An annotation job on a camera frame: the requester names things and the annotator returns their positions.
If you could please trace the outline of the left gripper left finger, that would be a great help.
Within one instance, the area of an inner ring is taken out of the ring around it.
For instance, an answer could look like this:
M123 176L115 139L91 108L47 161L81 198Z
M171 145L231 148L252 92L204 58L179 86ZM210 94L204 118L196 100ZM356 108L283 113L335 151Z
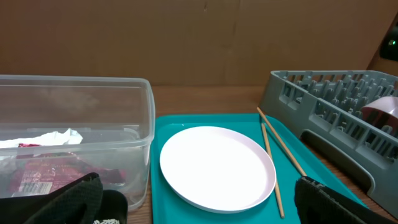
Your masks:
M92 223L100 209L103 184L89 173L47 195L1 199L1 223Z

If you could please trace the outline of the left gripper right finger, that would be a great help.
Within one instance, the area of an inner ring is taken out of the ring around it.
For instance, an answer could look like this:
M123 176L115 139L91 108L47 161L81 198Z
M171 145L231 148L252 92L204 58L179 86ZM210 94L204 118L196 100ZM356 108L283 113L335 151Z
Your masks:
M308 176L296 181L294 202L301 224L394 224Z

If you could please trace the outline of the white rice pile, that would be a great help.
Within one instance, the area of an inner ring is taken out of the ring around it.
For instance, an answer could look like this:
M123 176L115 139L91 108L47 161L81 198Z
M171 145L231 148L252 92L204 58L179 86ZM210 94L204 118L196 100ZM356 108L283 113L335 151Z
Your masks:
M120 221L114 218L111 219L103 219L103 220L94 220L93 224L120 224Z

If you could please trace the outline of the red snack wrapper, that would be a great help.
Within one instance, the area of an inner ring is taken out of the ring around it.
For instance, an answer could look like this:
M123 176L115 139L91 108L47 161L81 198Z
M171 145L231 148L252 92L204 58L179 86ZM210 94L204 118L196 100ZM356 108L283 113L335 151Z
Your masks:
M118 152L101 143L1 149L1 197L49 194L92 172L105 189L123 190L129 177Z

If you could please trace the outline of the white napkin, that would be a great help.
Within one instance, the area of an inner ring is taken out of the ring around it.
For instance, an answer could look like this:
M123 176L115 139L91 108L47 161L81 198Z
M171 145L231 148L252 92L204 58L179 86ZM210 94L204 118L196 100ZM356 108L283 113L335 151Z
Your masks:
M67 129L64 133L53 131L34 138L18 138L1 141L1 149L13 147L34 147L34 146L61 146L80 144L83 136L73 129Z

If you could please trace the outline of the large white plate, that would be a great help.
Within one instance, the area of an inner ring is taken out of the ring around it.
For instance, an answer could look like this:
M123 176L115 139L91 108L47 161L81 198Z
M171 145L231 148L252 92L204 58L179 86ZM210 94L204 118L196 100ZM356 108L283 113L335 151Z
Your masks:
M159 165L172 190L213 213L239 213L273 193L274 163L256 141L228 128L184 129L163 145Z

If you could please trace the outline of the medium white bowl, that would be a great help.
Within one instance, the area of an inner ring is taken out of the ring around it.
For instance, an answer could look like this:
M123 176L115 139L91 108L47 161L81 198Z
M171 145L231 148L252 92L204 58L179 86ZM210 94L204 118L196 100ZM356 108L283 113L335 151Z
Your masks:
M397 137L397 97L384 96L361 108L363 120L375 128L391 127L390 135Z

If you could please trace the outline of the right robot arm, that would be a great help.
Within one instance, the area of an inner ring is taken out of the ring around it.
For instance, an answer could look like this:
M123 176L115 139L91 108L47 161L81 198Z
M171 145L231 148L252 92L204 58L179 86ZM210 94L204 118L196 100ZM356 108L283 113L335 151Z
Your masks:
M379 48L380 58L397 61L397 16L392 21Z

